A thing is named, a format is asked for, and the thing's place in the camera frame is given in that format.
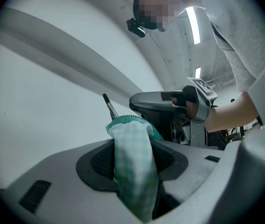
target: pen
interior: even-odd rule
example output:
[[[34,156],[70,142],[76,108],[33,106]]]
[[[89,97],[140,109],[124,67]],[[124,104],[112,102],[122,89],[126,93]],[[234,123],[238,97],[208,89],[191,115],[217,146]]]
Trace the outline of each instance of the pen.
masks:
[[[118,117],[118,114],[116,113],[114,107],[110,103],[108,96],[106,94],[103,94],[103,97],[104,97],[106,105],[108,106],[108,108],[110,110],[112,120],[116,119]]]

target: ceiling light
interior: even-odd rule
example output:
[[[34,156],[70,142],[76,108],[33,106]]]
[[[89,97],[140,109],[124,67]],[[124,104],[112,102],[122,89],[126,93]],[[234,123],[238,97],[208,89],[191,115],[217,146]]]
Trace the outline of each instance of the ceiling light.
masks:
[[[199,27],[198,27],[198,22],[197,22],[194,8],[188,7],[187,13],[188,13],[189,22],[190,22],[190,25],[193,31],[194,44],[196,45],[200,43],[200,33],[199,33]]]
[[[195,75],[195,77],[196,78],[200,78],[200,75],[201,75],[201,67],[198,67],[198,68],[196,68],[196,75]]]

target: forearm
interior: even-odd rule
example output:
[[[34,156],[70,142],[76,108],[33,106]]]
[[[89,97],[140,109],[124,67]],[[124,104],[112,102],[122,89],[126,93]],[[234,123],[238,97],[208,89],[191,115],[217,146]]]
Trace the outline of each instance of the forearm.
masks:
[[[204,126],[210,133],[247,125],[257,116],[255,105],[248,93],[244,92],[235,102],[224,107],[212,108]]]

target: fluorescent light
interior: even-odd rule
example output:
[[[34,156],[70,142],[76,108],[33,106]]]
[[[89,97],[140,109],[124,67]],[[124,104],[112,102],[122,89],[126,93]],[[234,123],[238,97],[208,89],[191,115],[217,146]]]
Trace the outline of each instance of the fluorescent light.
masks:
[[[200,78],[200,75],[201,75],[201,67],[198,67],[198,68],[196,68],[196,75],[195,75],[195,77],[196,78]]]
[[[188,13],[189,22],[190,22],[190,25],[193,31],[194,44],[196,45],[200,43],[200,33],[199,33],[199,27],[198,27],[198,22],[197,22],[194,8],[188,7],[187,13]]]

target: hand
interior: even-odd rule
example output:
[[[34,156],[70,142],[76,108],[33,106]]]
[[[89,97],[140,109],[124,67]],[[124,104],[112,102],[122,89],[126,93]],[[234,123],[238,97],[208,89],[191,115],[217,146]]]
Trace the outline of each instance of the hand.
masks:
[[[172,102],[174,105],[177,105],[177,98],[172,97]],[[193,119],[195,117],[195,115],[197,114],[198,105],[193,103],[193,102],[187,101],[187,109],[188,109],[187,117],[189,119]]]

